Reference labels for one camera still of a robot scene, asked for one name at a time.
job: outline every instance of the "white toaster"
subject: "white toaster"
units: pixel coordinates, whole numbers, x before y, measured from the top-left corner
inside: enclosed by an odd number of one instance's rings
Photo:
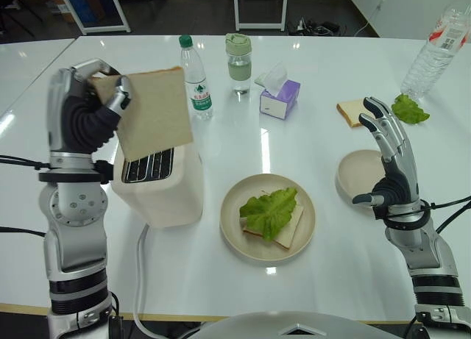
[[[201,218],[202,163],[192,143],[132,162],[118,146],[111,187],[150,226],[185,225]]]

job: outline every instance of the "lettuce leaf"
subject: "lettuce leaf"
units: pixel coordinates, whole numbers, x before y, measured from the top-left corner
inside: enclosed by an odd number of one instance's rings
[[[394,102],[395,104],[391,106],[392,112],[397,118],[407,124],[418,124],[430,117],[428,113],[424,113],[424,110],[406,94],[400,94]]]
[[[291,220],[296,194],[296,188],[286,188],[269,196],[250,198],[239,209],[241,218],[247,218],[247,229],[261,233],[266,241],[272,241]]]

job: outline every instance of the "bread slice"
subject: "bread slice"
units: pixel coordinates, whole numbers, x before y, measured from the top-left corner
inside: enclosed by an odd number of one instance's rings
[[[274,242],[278,243],[280,246],[284,247],[285,249],[289,249],[291,247],[291,244],[293,243],[294,233],[296,232],[297,225],[300,223],[303,210],[304,210],[303,207],[301,207],[299,204],[296,204],[296,207],[294,207],[293,213],[291,214],[291,219],[281,229],[280,233],[273,240]],[[261,237],[262,236],[261,233],[254,232],[252,230],[247,229],[246,219],[247,218],[240,219],[240,222],[242,225],[242,231]]]
[[[337,110],[344,116],[348,125],[352,128],[361,126],[358,120],[361,113],[366,113],[371,116],[371,112],[363,106],[363,99],[339,102],[337,104]]]
[[[92,78],[103,103],[113,96],[118,77]],[[127,77],[132,86],[132,100],[117,130],[124,158],[133,161],[191,143],[183,69],[173,67]]]

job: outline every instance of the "tissue box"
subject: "tissue box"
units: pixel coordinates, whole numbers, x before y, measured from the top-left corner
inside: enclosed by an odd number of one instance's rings
[[[300,83],[287,80],[276,97],[264,90],[260,95],[260,112],[284,120],[296,104],[300,88]]]

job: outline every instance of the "robotic arm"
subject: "robotic arm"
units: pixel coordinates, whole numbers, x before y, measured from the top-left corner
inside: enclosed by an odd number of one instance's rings
[[[386,237],[406,259],[417,298],[417,320],[424,338],[455,338],[456,330],[471,330],[471,310],[464,306],[455,260],[448,244],[433,228],[428,206],[419,198],[414,154],[407,134],[389,108],[374,98],[364,106],[375,118],[361,114],[382,153],[386,176],[371,193],[356,196],[354,204],[373,206],[386,225]]]
[[[107,197],[100,187],[113,178],[105,171],[112,166],[94,164],[91,154],[113,136],[132,95],[128,78],[120,76],[103,105],[88,83],[96,72],[119,74],[101,60],[89,60],[60,69],[49,88],[51,169],[39,176],[47,183],[39,202],[49,222],[44,254],[52,304],[49,336],[54,339],[106,324],[112,309],[103,227]]]

